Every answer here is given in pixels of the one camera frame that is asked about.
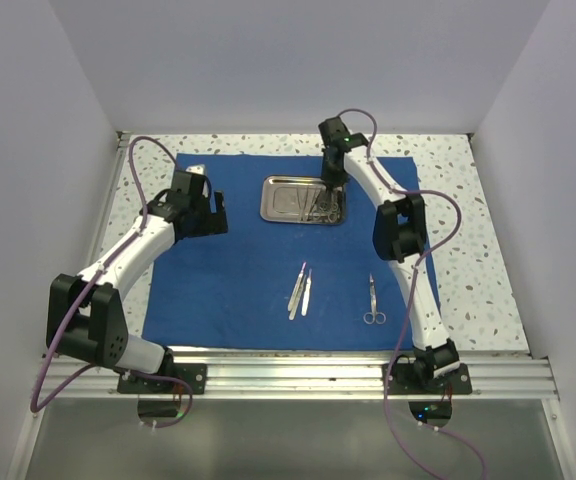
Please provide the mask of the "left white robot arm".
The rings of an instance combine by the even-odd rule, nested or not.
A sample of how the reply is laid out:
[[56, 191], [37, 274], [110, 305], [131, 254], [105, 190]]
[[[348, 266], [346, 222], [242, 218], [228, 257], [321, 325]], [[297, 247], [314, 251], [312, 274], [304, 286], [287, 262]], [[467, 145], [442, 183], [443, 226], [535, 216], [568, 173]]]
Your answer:
[[57, 276], [49, 293], [46, 345], [53, 353], [93, 366], [140, 372], [153, 392], [169, 390], [176, 369], [166, 348], [128, 332], [126, 295], [144, 272], [176, 243], [225, 234], [221, 191], [213, 192], [206, 166], [173, 173], [133, 226], [104, 256], [76, 275]]

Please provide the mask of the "white handled scalpel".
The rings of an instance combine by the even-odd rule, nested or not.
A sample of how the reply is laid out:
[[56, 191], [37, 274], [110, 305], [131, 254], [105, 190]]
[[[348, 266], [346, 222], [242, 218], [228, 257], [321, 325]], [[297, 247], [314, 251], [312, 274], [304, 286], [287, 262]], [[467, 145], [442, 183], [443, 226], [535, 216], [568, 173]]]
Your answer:
[[308, 270], [308, 274], [306, 276], [306, 280], [304, 283], [303, 295], [302, 295], [302, 304], [301, 304], [301, 316], [305, 317], [308, 312], [310, 296], [311, 296], [311, 286], [312, 286], [312, 269]]

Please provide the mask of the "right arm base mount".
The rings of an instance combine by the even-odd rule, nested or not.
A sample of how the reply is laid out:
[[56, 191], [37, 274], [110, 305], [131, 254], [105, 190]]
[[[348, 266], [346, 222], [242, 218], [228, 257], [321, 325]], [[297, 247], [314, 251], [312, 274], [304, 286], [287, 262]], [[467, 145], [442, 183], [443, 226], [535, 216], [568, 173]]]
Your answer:
[[406, 353], [399, 354], [391, 368], [381, 366], [382, 383], [387, 384], [389, 395], [470, 395], [473, 387], [468, 367], [464, 363], [438, 377], [427, 376], [417, 366], [417, 361]]

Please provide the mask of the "steel forceps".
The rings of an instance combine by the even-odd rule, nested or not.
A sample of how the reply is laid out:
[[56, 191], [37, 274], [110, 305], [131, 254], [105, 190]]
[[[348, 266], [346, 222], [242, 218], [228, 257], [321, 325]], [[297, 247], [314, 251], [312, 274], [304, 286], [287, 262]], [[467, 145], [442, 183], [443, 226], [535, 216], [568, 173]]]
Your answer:
[[314, 192], [315, 190], [311, 189], [310, 187], [306, 187], [303, 190], [303, 199], [300, 203], [300, 213], [299, 213], [299, 221], [301, 223], [309, 222], [306, 220], [306, 216], [308, 214], [308, 209]]

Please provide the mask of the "blue surgical cloth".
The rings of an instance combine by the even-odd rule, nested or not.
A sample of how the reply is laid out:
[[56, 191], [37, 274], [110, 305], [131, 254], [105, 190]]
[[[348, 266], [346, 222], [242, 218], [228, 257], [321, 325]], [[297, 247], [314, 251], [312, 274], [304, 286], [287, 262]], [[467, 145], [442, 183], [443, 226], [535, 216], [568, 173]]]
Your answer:
[[[362, 188], [346, 187], [347, 212], [338, 226], [269, 223], [260, 216], [264, 180], [315, 176], [317, 156], [182, 154], [205, 164], [224, 192], [228, 232], [186, 238], [157, 258], [143, 337], [166, 346], [264, 350], [378, 351], [410, 349], [402, 322], [405, 301], [388, 264], [376, 254], [375, 209]], [[287, 309], [306, 262], [296, 316]], [[312, 269], [309, 308], [302, 295]], [[367, 325], [369, 275], [387, 320]]]

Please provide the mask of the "steel scalpel handle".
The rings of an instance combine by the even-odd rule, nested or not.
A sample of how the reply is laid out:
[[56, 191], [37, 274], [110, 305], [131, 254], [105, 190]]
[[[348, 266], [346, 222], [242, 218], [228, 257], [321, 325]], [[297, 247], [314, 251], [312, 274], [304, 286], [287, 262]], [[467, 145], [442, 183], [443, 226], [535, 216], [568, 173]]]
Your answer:
[[292, 291], [292, 293], [291, 293], [291, 296], [290, 296], [290, 299], [289, 299], [289, 302], [288, 302], [287, 309], [288, 309], [288, 312], [289, 312], [288, 318], [289, 318], [290, 321], [293, 321], [293, 320], [295, 319], [295, 316], [296, 316], [296, 308], [297, 308], [298, 301], [299, 301], [299, 298], [300, 298], [300, 288], [301, 288], [301, 286], [302, 286], [302, 282], [303, 282], [303, 279], [304, 279], [306, 266], [307, 266], [307, 263], [306, 263], [306, 262], [303, 262], [303, 263], [302, 263], [302, 266], [301, 266], [301, 269], [300, 269], [300, 271], [299, 271], [299, 273], [298, 273], [298, 275], [297, 275], [297, 279], [296, 279], [296, 282], [295, 282], [293, 291]]

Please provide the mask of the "steel tweezers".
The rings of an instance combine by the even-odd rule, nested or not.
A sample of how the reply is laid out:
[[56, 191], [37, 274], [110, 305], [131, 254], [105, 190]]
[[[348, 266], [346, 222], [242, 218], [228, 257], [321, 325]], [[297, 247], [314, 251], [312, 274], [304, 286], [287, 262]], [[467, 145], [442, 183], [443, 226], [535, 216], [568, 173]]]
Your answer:
[[312, 196], [312, 199], [311, 199], [311, 202], [310, 202], [310, 206], [309, 206], [309, 209], [308, 209], [308, 214], [307, 214], [307, 216], [306, 216], [306, 220], [307, 220], [307, 221], [312, 221], [313, 214], [314, 214], [315, 210], [317, 209], [317, 204], [318, 204], [318, 201], [319, 201], [320, 194], [321, 194], [321, 193], [320, 193], [320, 190], [318, 189], [318, 190], [316, 190], [316, 191], [314, 192], [314, 194], [313, 194], [313, 196]]

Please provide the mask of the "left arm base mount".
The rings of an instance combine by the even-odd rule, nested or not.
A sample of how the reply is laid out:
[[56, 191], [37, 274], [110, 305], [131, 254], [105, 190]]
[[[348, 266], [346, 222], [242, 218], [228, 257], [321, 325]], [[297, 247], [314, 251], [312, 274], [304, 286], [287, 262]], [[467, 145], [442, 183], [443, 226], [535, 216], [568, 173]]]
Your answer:
[[155, 395], [188, 393], [202, 395], [208, 379], [205, 363], [170, 363], [163, 372], [122, 374], [117, 385], [120, 394]]

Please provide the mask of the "steel surgical scissors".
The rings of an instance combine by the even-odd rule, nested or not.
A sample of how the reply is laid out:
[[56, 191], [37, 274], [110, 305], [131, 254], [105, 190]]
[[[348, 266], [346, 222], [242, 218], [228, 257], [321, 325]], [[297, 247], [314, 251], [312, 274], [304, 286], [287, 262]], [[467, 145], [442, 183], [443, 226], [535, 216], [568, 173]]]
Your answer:
[[376, 283], [372, 274], [369, 275], [369, 310], [364, 313], [363, 321], [367, 325], [383, 325], [386, 315], [378, 309]]

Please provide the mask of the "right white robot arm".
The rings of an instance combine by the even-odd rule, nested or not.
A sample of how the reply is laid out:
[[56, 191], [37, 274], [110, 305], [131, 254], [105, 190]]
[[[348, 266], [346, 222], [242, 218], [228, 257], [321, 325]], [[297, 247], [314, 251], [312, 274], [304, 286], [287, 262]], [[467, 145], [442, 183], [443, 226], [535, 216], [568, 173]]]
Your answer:
[[372, 152], [372, 142], [351, 132], [340, 116], [318, 125], [323, 142], [321, 179], [329, 188], [354, 179], [376, 209], [372, 242], [388, 263], [403, 298], [414, 352], [413, 379], [419, 389], [436, 392], [458, 370], [460, 358], [443, 322], [427, 268], [428, 232], [424, 195], [406, 190]]

